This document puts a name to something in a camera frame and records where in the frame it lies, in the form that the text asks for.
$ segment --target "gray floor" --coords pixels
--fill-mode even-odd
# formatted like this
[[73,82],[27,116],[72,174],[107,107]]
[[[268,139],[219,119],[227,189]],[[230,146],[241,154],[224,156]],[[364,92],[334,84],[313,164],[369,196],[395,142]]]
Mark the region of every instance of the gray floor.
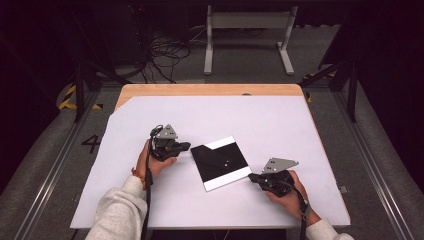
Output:
[[[214,65],[210,76],[203,74],[205,44],[196,43],[190,49],[190,56],[182,59],[174,68],[173,79],[179,84],[296,83],[305,74],[317,71],[336,31],[337,27],[293,30],[288,52],[295,70],[294,76],[287,76],[284,72],[275,45],[279,40],[279,33],[266,30],[259,36],[237,31],[218,34],[214,39]],[[164,73],[170,74],[170,70],[164,69]],[[154,78],[158,82],[166,82],[158,74]],[[131,80],[144,81],[141,76]],[[343,198],[352,225],[338,231],[349,233],[355,239],[424,239],[424,230],[421,227],[424,222],[423,194],[405,170],[366,95],[359,88],[357,123],[352,124],[346,118],[343,104],[340,105],[346,97],[346,90],[340,94],[332,93],[326,88],[327,83],[328,80],[323,79],[305,91],[312,96],[309,107],[336,180],[348,190],[343,193]],[[28,228],[26,236],[29,239],[85,237],[87,231],[75,232],[69,225],[98,150],[96,147],[90,153],[91,146],[81,143],[93,135],[99,136],[101,140],[108,116],[113,112],[119,96],[118,84],[105,82],[104,86],[94,100],[95,103],[103,104],[104,108],[90,110],[84,121],[78,125],[78,134],[75,135],[64,161],[66,164],[62,168],[52,170],[52,166],[55,163],[57,165],[58,156],[64,152],[62,146],[70,141],[69,135],[76,128],[73,124],[73,109],[61,110],[60,115],[27,154],[0,197],[0,239],[15,237],[39,190],[43,189],[43,183],[50,171],[56,172],[59,178],[54,182],[54,188],[48,191],[48,201],[45,201],[45,206],[41,206],[39,215],[30,224],[32,228]],[[58,96],[58,102],[62,98],[63,94]],[[366,143],[365,147],[357,140],[358,131]],[[387,199],[388,202],[393,199],[397,205],[387,204]],[[298,239],[297,229],[288,230],[287,235],[288,239]]]

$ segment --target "white sleeve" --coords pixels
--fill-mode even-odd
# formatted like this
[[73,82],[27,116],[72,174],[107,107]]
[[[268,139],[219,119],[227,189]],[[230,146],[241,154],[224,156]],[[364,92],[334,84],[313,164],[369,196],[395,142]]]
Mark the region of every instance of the white sleeve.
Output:
[[138,177],[110,189],[99,201],[94,225],[86,239],[141,239],[147,212],[146,192]]
[[353,238],[346,233],[338,234],[327,219],[321,219],[307,227],[306,237],[308,237],[309,240],[353,240]]

